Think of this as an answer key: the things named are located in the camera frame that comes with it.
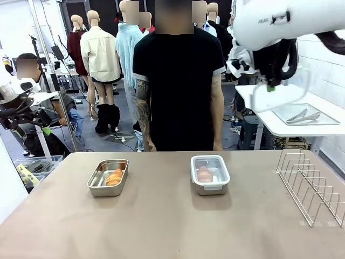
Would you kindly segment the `rectangular stainless steel container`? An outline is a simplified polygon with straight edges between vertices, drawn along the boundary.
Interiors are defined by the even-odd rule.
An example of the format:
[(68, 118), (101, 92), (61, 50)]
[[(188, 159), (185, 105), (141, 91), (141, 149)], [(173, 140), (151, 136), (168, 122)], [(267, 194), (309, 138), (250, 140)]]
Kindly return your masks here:
[(220, 181), (220, 182), (213, 182), (210, 185), (199, 185), (191, 179), (191, 185), (195, 192), (200, 196), (208, 196), (208, 195), (223, 195), (228, 190), (228, 183), (230, 181)]
[[(106, 186), (107, 177), (116, 169), (123, 170), (123, 177), (119, 184)], [(128, 176), (128, 160), (112, 159), (99, 162), (94, 172), (91, 174), (87, 186), (94, 197), (119, 196), (122, 193)]]

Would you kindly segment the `black monitor on stand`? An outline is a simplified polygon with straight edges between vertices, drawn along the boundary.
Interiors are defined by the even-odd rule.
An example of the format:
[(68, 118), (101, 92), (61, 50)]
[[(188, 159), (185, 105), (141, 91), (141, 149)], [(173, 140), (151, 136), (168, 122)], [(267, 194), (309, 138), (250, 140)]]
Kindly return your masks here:
[(55, 45), (51, 47), (52, 52), (54, 54), (54, 56), (58, 59), (58, 60), (64, 60), (64, 55), (61, 52), (59, 46)]

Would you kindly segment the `tattooed right forearm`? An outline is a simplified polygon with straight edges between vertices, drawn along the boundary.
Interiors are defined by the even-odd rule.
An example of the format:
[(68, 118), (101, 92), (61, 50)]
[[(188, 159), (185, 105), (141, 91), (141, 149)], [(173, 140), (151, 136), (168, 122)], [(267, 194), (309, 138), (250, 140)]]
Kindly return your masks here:
[(147, 103), (137, 103), (137, 118), (143, 135), (143, 143), (152, 141), (150, 135), (151, 111)]

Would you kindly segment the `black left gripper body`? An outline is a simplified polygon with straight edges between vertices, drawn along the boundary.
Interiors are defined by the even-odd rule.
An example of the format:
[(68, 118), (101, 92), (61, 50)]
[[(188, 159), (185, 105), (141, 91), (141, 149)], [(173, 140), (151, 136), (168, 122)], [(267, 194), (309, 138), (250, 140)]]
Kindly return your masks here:
[(9, 103), (0, 104), (0, 122), (19, 117), (32, 121), (34, 119), (34, 114), (30, 106), (33, 102), (33, 98), (17, 98)]

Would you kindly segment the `blue denim garment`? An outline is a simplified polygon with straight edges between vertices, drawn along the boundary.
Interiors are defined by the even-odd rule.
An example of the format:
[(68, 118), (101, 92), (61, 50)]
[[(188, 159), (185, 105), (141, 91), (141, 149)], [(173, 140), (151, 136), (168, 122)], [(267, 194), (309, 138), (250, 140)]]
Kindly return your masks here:
[(84, 118), (77, 112), (75, 108), (71, 108), (67, 114), (75, 136), (77, 138), (81, 138)]

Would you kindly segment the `mannequin in cream jacket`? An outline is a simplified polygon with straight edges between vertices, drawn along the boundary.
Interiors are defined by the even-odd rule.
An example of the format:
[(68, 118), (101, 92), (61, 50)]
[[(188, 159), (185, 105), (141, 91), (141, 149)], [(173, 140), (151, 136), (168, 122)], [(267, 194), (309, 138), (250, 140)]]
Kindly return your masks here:
[(99, 26), (100, 17), (96, 11), (90, 10), (87, 19), (90, 29), (81, 36), (81, 56), (99, 94), (98, 117), (103, 119), (108, 107), (114, 104), (113, 84), (120, 79), (121, 68), (116, 56), (115, 37)]

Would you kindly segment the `white office desk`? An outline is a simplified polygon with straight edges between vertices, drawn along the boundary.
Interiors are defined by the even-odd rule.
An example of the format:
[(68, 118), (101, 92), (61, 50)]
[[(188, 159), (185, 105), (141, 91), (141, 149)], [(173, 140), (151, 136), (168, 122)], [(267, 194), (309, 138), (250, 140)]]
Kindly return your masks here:
[(33, 99), (32, 106), (34, 106), (34, 105), (39, 105), (43, 101), (49, 100), (51, 98), (54, 98), (57, 95), (58, 95), (57, 92), (51, 92), (51, 93), (37, 92), (37, 93), (30, 93), (29, 94), (29, 98)]

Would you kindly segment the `seated person in background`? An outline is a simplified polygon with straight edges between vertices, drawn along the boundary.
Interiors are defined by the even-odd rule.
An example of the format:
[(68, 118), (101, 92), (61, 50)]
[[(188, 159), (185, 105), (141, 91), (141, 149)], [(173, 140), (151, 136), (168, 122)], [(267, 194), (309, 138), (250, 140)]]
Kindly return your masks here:
[[(51, 76), (47, 75), (47, 81), (44, 81), (43, 71), (39, 65), (35, 65), (37, 62), (37, 56), (33, 53), (22, 53), (17, 58), (17, 65), (19, 69), (26, 71), (26, 74), (32, 78), (37, 84), (39, 84), (42, 92), (47, 92), (48, 89), (53, 90), (54, 84)], [(42, 101), (39, 106), (44, 108), (45, 113), (51, 119), (51, 126), (66, 126), (67, 119), (63, 112), (63, 107), (66, 108), (68, 115), (75, 115), (77, 113), (77, 107), (75, 101), (66, 93), (66, 91), (61, 88), (60, 94), (62, 100), (58, 97), (53, 97), (48, 100)], [(20, 124), (19, 130), (23, 132), (23, 145), (24, 150), (29, 152), (29, 156), (44, 156), (44, 151), (40, 144), (35, 125), (27, 123)], [(60, 141), (58, 137), (54, 134), (44, 135), (47, 145), (49, 147), (49, 152), (51, 155), (69, 155), (70, 151), (68, 148)]]

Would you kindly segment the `golden croissant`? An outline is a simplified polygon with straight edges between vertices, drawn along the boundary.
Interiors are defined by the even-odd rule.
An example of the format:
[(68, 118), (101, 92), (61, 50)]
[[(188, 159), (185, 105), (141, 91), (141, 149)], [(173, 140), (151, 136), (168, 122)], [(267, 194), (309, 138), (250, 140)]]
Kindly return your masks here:
[(106, 179), (106, 186), (115, 186), (120, 183), (121, 179), (123, 177), (123, 170), (116, 169), (114, 172), (112, 172)]
[(197, 180), (199, 182), (213, 182), (213, 174), (206, 168), (202, 166), (197, 171)]

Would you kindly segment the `clear plastic container lid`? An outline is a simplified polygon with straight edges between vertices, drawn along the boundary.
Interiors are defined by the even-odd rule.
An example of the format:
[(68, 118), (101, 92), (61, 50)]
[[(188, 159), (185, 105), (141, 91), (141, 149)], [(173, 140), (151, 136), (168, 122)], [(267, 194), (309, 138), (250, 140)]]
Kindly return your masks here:
[(251, 110), (261, 113), (301, 100), (310, 87), (311, 72), (309, 69), (299, 68), (295, 76), (301, 79), (301, 83), (281, 83), (272, 92), (267, 91), (267, 83), (256, 85), (250, 95)]
[[(191, 179), (199, 185), (210, 185), (213, 182), (230, 181), (230, 175), (223, 158), (220, 155), (196, 155), (190, 160)], [(205, 166), (213, 174), (213, 182), (199, 182), (197, 171)]]

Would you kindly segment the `metal serving tongs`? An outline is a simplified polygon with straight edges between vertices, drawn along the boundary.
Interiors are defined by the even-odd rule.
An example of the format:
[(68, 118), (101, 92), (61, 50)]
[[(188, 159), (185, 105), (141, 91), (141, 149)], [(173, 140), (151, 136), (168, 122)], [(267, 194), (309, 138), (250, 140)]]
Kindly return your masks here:
[(321, 113), (320, 112), (315, 112), (311, 115), (307, 115), (308, 109), (304, 109), (302, 110), (300, 113), (298, 113), (297, 115), (291, 117), (290, 119), (286, 120), (287, 124), (296, 124), (299, 122), (303, 122), (303, 121), (313, 121), (313, 120), (317, 120)]

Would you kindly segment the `perforated metal baking tray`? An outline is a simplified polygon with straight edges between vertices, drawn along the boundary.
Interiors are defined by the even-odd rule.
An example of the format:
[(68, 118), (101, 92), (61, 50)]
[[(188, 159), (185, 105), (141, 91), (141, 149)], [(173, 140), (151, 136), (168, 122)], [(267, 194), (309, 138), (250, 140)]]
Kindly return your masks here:
[[(291, 117), (297, 115), (304, 109), (308, 109), (307, 115), (311, 115), (315, 112), (320, 112), (321, 115), (317, 120), (313, 121), (303, 121), (296, 124), (287, 124), (286, 120), (290, 119)], [(320, 125), (320, 126), (331, 126), (331, 125), (339, 125), (340, 122), (336, 119), (332, 118), (331, 116), (327, 115), (326, 113), (320, 111), (319, 109), (315, 108), (314, 106), (302, 103), (302, 104), (287, 104), (284, 106), (276, 107), (272, 110), (272, 112), (286, 125), (288, 126), (297, 126), (297, 125)]]

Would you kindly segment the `mannequin in dark red outfit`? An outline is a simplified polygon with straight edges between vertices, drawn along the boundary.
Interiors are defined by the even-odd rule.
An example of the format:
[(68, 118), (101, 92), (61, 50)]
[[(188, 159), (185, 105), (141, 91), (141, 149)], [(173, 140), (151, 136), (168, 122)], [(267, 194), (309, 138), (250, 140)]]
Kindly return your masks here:
[(86, 71), (82, 60), (80, 46), (81, 36), (85, 33), (85, 30), (83, 29), (83, 19), (79, 15), (72, 15), (71, 22), (73, 24), (73, 30), (67, 38), (67, 52), (74, 61), (76, 73), (86, 80), (88, 72)]

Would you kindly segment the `person's left forearm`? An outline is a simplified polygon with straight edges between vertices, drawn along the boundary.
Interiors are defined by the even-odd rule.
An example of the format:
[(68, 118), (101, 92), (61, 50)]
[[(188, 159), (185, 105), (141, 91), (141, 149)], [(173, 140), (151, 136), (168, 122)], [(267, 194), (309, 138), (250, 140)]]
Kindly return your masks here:
[(222, 126), (224, 118), (224, 105), (220, 103), (211, 105), (213, 140), (217, 145), (222, 145)]

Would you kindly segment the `person in black T-shirt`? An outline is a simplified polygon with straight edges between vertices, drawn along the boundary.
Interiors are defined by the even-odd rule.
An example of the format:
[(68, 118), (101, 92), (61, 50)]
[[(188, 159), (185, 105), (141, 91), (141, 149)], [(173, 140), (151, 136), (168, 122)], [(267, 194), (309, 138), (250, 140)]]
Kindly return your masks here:
[(157, 151), (213, 151), (211, 105), (224, 105), (220, 41), (195, 28), (188, 35), (144, 36), (135, 46), (137, 103), (150, 106)]

